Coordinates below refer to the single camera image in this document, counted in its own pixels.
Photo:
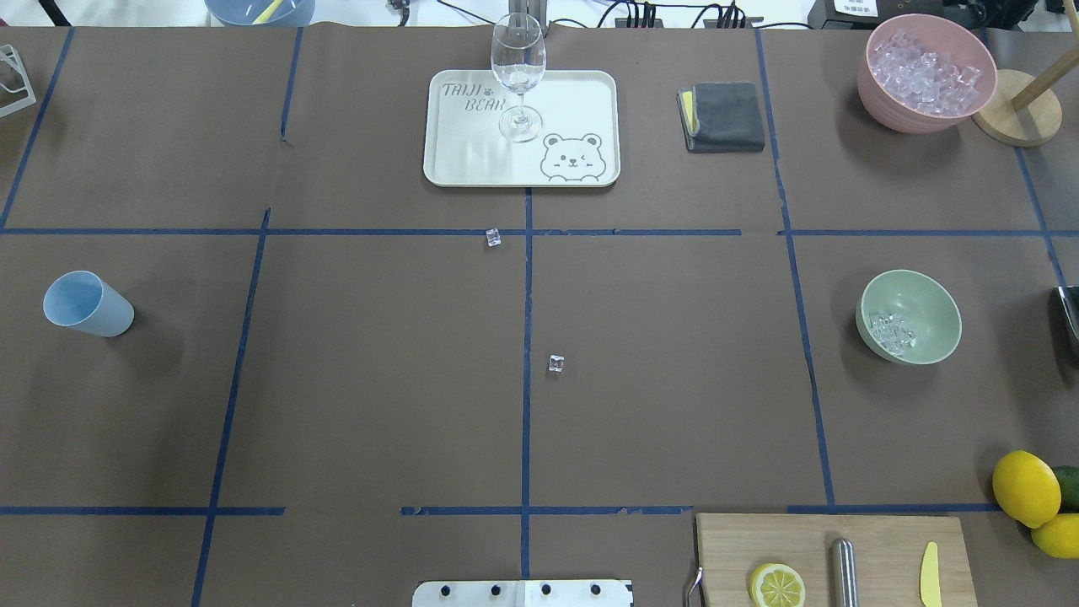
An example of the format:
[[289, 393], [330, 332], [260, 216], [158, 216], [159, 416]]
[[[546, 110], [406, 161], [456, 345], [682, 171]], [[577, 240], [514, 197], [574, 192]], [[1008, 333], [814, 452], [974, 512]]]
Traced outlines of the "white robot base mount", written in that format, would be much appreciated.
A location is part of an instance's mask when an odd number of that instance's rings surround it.
[[632, 606], [632, 584], [617, 579], [427, 581], [412, 606]]

